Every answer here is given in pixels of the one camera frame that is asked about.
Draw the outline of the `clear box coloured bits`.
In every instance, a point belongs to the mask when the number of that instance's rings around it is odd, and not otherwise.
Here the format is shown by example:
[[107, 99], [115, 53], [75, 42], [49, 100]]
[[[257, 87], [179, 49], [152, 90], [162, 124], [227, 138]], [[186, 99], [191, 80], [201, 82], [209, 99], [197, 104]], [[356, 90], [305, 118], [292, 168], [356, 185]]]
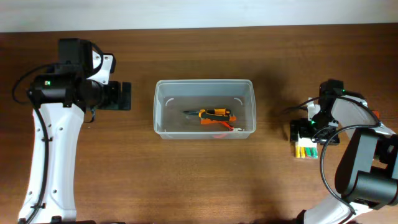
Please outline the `clear box coloured bits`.
[[297, 135], [295, 157], [300, 159], [318, 159], [317, 143], [310, 137]]

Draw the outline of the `clear plastic container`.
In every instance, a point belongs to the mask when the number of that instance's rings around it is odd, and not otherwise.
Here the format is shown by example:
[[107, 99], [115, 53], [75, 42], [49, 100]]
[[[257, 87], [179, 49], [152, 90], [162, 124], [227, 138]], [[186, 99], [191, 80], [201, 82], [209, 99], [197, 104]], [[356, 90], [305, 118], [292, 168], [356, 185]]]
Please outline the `clear plastic container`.
[[[228, 109], [227, 128], [201, 124], [189, 111]], [[257, 128], [256, 98], [246, 79], [160, 80], [154, 95], [154, 131], [162, 139], [246, 139]]]

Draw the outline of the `red handled small cutters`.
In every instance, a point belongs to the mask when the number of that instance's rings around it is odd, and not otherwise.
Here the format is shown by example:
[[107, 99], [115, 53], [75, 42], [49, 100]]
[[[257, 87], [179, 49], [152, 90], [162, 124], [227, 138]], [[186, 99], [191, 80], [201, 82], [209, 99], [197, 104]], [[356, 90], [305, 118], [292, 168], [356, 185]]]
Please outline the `red handled small cutters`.
[[[222, 124], [223, 126], [225, 126], [229, 132], [239, 132], [239, 131], [244, 131], [244, 129], [242, 128], [234, 128], [232, 125], [230, 125], [229, 123], [227, 123], [226, 121], [221, 121], [220, 124]], [[215, 134], [213, 135], [213, 137], [215, 139], [224, 139], [228, 136], [228, 134]]]

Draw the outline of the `orange black long-nose pliers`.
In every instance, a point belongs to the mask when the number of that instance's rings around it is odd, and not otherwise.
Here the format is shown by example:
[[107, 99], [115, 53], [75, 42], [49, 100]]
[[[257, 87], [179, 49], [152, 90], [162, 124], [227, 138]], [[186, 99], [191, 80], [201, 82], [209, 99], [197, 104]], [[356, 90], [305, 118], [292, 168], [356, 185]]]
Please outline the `orange black long-nose pliers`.
[[209, 119], [211, 121], [229, 121], [231, 111], [226, 108], [200, 109], [195, 111], [184, 111], [183, 113], [192, 116], [198, 116], [201, 119]]

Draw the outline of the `orange socket bit rail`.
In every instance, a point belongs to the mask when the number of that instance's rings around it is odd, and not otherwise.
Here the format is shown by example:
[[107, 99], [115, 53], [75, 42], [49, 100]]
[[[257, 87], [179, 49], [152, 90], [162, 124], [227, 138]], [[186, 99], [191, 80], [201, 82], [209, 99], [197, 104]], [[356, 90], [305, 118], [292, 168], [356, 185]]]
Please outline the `orange socket bit rail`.
[[215, 123], [232, 123], [236, 121], [237, 118], [235, 116], [230, 116], [229, 120], [227, 121], [218, 121], [218, 120], [212, 120], [212, 119], [201, 119], [200, 123], [201, 124], [215, 124]]

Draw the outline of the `orange scraper wooden handle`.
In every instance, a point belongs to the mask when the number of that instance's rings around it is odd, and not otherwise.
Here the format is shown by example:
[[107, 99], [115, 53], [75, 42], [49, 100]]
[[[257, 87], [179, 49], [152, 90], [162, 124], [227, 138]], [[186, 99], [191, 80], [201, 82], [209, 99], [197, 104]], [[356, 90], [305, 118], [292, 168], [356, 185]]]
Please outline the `orange scraper wooden handle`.
[[377, 117], [377, 119], [380, 119], [380, 113], [377, 110], [372, 110], [372, 112]]

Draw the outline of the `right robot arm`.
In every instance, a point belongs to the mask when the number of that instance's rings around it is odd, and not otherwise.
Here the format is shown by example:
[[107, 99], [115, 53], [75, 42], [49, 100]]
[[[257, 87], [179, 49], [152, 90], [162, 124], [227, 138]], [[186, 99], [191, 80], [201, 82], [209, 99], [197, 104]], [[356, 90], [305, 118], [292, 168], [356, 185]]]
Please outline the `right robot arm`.
[[[364, 96], [348, 91], [339, 80], [320, 85], [319, 96], [296, 107], [306, 118], [290, 122], [295, 156], [319, 159], [320, 175], [329, 196], [302, 210], [295, 223], [353, 223], [359, 215], [397, 205], [397, 133], [387, 128]], [[325, 177], [330, 145], [346, 133], [348, 146], [336, 168], [335, 186]]]

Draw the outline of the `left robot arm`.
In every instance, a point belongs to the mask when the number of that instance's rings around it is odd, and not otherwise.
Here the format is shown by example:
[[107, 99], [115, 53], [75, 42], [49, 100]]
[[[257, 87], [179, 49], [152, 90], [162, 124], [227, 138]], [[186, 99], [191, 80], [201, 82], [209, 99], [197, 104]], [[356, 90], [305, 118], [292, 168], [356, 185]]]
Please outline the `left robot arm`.
[[75, 223], [76, 147], [85, 114], [97, 110], [129, 111], [131, 84], [109, 79], [115, 56], [78, 38], [58, 41], [58, 62], [43, 70], [26, 91], [33, 108], [34, 148], [27, 193], [18, 223]]

